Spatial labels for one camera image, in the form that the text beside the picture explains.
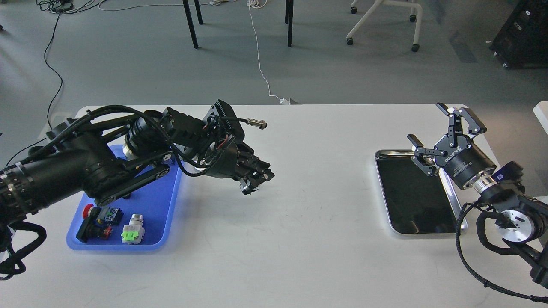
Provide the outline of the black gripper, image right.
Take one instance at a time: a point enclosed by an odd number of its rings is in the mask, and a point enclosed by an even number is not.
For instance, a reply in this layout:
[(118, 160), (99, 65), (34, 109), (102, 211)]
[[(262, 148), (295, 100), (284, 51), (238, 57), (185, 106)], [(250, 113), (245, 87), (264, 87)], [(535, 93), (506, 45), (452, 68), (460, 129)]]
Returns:
[(424, 148), (415, 135), (407, 135), (412, 143), (414, 164), (428, 177), (437, 175), (440, 166), (463, 190), (471, 187), (467, 183), (478, 173), (492, 175), (495, 163), (472, 140), (487, 132), (483, 122), (469, 108), (454, 109), (442, 103), (436, 103), (436, 107), (449, 119), (448, 133), (435, 144), (436, 149)]

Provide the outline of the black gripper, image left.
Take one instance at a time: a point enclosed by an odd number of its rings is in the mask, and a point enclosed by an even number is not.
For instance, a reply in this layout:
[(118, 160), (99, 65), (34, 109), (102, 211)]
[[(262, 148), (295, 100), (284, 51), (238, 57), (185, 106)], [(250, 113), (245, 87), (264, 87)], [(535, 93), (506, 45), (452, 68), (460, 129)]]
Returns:
[(214, 178), (231, 178), (239, 180), (239, 187), (244, 195), (256, 191), (264, 182), (274, 177), (270, 164), (259, 160), (254, 150), (244, 142), (230, 142), (227, 147), (218, 150), (217, 143), (209, 146), (205, 163), (211, 167), (205, 175)]

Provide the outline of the black robot arm, image left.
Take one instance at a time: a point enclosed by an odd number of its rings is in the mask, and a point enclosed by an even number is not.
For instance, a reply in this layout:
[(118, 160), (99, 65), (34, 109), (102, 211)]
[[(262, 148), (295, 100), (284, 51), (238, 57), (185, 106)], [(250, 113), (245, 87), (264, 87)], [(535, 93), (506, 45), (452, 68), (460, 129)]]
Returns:
[(231, 178), (245, 195), (274, 177), (270, 164), (245, 144), (241, 124), (260, 129), (266, 121), (235, 115), (223, 100), (203, 119), (167, 107), (162, 113), (108, 105), (47, 132), (49, 143), (29, 149), (27, 158), (1, 170), (1, 279), (25, 272), (22, 259), (46, 239), (45, 228), (28, 214), (84, 191), (96, 207), (84, 214), (80, 240), (106, 238), (99, 208), (164, 177), (173, 160), (189, 177)]

